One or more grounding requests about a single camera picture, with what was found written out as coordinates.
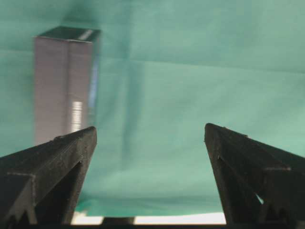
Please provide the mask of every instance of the rectangular block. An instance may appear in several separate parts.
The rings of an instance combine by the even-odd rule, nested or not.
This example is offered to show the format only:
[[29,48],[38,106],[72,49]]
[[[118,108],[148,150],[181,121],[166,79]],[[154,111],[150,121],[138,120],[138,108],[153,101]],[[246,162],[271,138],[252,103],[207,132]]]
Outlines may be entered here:
[[35,144],[93,125],[101,31],[56,27],[34,40]]

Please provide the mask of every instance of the green cloth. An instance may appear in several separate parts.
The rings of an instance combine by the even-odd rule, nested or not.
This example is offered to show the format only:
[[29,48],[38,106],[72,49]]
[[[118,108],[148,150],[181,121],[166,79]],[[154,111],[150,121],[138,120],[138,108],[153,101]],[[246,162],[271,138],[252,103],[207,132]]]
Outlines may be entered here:
[[78,210],[222,211],[211,122],[305,154],[305,1],[0,1],[1,155],[33,145],[33,36],[103,30],[98,145]]

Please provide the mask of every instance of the block top face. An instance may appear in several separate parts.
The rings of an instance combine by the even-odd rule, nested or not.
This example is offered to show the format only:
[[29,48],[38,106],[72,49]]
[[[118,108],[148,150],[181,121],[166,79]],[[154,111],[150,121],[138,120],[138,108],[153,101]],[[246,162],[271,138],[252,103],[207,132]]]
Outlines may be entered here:
[[80,42],[92,42],[99,36],[100,33],[100,30],[58,26],[54,29],[40,34],[38,37],[47,37],[52,39],[72,40]]

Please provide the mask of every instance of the green fabric backdrop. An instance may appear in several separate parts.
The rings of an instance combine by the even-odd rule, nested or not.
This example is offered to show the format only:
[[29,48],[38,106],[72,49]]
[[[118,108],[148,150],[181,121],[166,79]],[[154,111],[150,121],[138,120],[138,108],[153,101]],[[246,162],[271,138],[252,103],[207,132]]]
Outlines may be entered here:
[[222,211],[212,122],[305,154],[305,1],[0,1],[1,155],[33,144],[33,36],[103,30],[98,145],[78,210]]

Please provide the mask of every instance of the metallic box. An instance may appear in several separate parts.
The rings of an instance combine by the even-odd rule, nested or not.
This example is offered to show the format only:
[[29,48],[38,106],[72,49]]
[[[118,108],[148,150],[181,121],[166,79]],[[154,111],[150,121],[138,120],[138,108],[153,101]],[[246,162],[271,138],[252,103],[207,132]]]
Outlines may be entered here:
[[35,47],[35,144],[93,124],[100,30],[56,27]]

